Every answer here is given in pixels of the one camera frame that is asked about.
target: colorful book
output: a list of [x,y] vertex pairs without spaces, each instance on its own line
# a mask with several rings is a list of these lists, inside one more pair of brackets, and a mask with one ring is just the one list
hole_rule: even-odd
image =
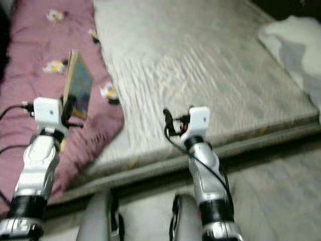
[[91,86],[94,77],[90,73],[80,53],[72,50],[69,55],[67,80],[64,91],[64,105],[69,96],[76,97],[72,115],[87,118]]

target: bed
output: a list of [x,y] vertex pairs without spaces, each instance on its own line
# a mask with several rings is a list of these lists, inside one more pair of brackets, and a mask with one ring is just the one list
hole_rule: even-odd
[[211,109],[221,157],[320,131],[319,111],[257,40],[273,21],[247,1],[94,0],[102,56],[124,130],[57,202],[187,167],[162,109]]

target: black joint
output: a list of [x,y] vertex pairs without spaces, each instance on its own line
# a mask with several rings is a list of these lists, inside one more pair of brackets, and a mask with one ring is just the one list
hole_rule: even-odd
[[42,196],[16,196],[12,200],[7,218],[25,217],[43,220],[46,206],[47,200]]
[[201,142],[204,142],[203,138],[200,136],[195,136],[195,137],[188,138],[184,142],[184,145],[185,145],[186,149],[189,151],[193,145],[195,145],[197,143],[201,143]]
[[234,222],[233,212],[225,199],[202,202],[199,209],[203,225],[213,222]]
[[49,137],[53,137],[55,138],[57,141],[59,141],[59,143],[62,142],[62,140],[64,139],[64,134],[60,131],[55,130],[55,132],[47,132],[45,129],[42,129],[40,132],[41,136],[49,136]]
[[26,109],[29,113],[32,113],[35,111],[33,103],[27,103],[23,105],[23,108]]
[[215,238],[212,230],[206,231],[202,235],[202,241],[239,241],[235,237],[224,237],[224,238]]
[[186,114],[181,117],[175,118],[175,120],[180,121],[184,124],[188,124],[191,121],[191,116],[189,114]]

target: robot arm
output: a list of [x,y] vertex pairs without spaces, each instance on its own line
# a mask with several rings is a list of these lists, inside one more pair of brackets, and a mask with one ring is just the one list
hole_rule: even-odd
[[0,240],[38,240],[59,162],[60,143],[68,134],[73,103],[65,108],[59,99],[36,98],[33,113],[39,135],[24,152],[24,168],[6,219],[0,222]]
[[196,202],[201,214],[204,241],[243,241],[234,223],[233,202],[228,184],[220,172],[220,160],[208,143],[204,142],[209,125],[210,110],[192,107],[187,115],[172,118],[181,121],[181,132],[172,131],[170,136],[180,136],[189,154],[189,169],[193,177]]

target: cartoon character print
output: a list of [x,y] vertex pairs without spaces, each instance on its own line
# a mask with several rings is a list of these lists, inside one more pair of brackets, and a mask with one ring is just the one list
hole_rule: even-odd
[[112,83],[107,83],[104,87],[100,88],[100,94],[103,98],[108,98],[110,104],[119,104],[117,90]]
[[65,19],[65,12],[60,12],[58,10],[49,10],[49,12],[47,13],[47,19],[50,22],[63,22]]
[[92,41],[94,41],[95,44],[99,43],[99,39],[98,39],[96,30],[90,29],[90,30],[88,31],[88,34],[91,35]]
[[44,67],[42,70],[48,74],[49,73],[62,74],[64,73],[67,65],[68,65],[68,61],[66,60],[63,60],[63,61],[54,60],[54,61],[48,62],[46,67]]

